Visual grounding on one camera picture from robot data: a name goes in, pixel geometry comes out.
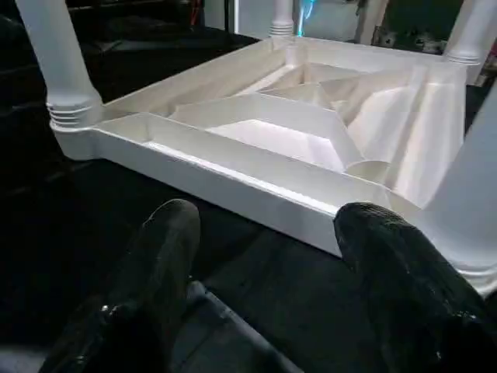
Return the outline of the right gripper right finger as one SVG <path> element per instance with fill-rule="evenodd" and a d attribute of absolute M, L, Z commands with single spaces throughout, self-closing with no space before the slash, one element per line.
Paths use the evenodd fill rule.
<path fill-rule="evenodd" d="M 387 371 L 496 370 L 492 310 L 418 228 L 367 202 L 343 205 L 333 227 Z"/>

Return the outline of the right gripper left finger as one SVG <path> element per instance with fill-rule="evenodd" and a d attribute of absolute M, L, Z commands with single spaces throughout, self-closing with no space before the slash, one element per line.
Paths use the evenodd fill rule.
<path fill-rule="evenodd" d="M 200 244 L 200 214 L 183 199 L 141 225 L 105 287 L 75 310 L 42 372 L 167 372 Z"/>

